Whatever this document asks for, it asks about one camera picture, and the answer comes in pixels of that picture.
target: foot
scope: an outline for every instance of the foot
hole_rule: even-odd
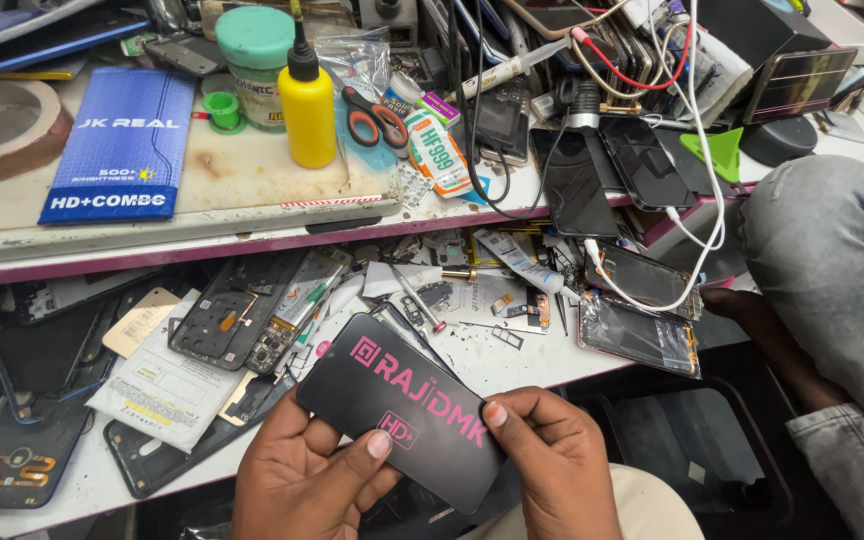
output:
[[[765,353],[778,376],[798,395],[806,413],[852,401],[841,386],[819,374],[811,356],[799,346],[761,294],[726,288],[702,289],[702,306],[709,313],[738,324]]]

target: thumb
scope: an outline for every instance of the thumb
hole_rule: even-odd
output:
[[[499,401],[489,401],[482,409],[482,415],[488,430],[515,462],[523,477],[529,477],[532,468],[546,463],[555,454],[516,411]]]
[[[362,435],[317,474],[319,500],[328,510],[345,516],[359,492],[391,453],[392,437],[388,431],[373,429]]]

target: copper tape roll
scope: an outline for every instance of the copper tape roll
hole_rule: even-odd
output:
[[[38,107],[29,129],[0,144],[0,180],[48,166],[62,155],[72,115],[51,86],[39,80],[0,80],[3,104]]]

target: fingernail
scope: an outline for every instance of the fingernail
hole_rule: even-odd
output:
[[[498,401],[492,401],[487,404],[483,412],[486,414],[486,422],[496,428],[501,428],[505,424],[505,421],[509,419],[509,411],[505,410],[505,407]]]
[[[384,457],[389,452],[389,449],[392,448],[392,436],[389,435],[389,431],[379,431],[368,439],[366,447],[368,448],[368,453],[378,460]]]

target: blue box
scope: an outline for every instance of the blue box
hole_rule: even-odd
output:
[[[181,71],[93,69],[38,224],[172,217],[194,95]]]

